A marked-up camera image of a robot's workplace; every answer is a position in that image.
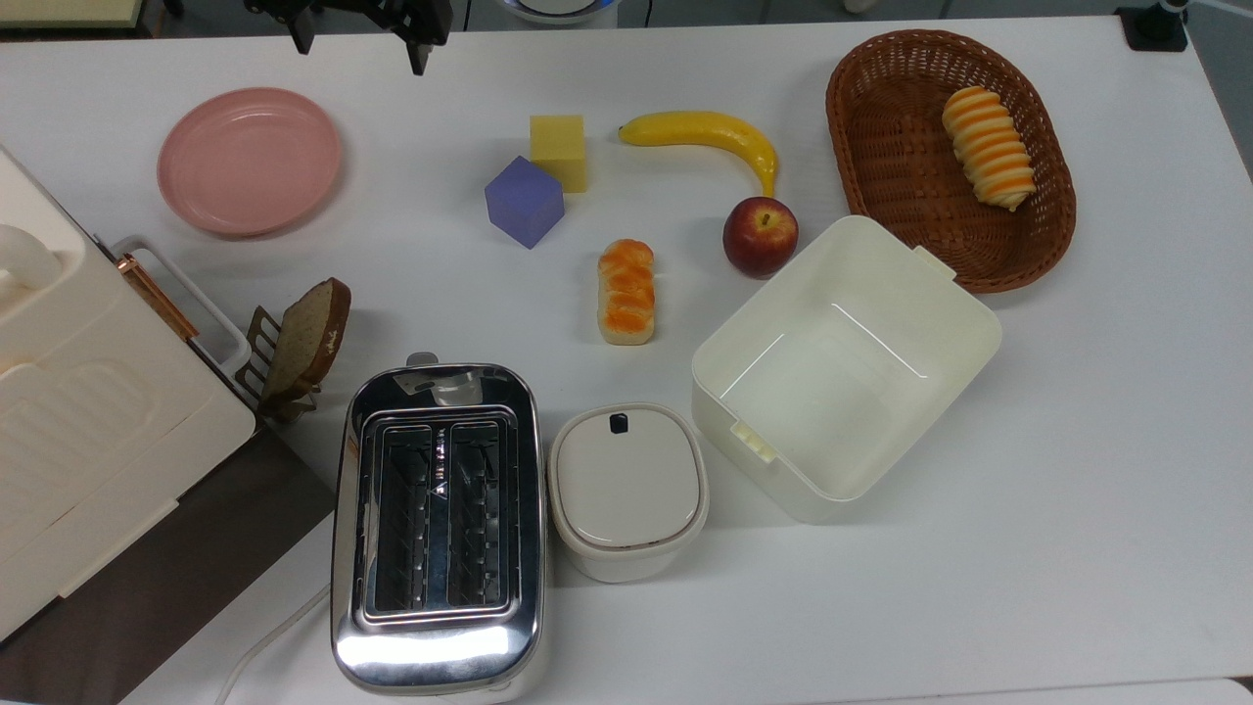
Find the dark robot gripper body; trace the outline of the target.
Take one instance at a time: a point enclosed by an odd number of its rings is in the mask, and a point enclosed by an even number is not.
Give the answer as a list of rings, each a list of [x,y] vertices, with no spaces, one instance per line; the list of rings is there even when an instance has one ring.
[[[313,6],[357,13],[403,43],[434,46],[446,44],[454,19],[451,1],[246,1],[248,13],[267,14],[284,28],[291,14],[308,14]]]

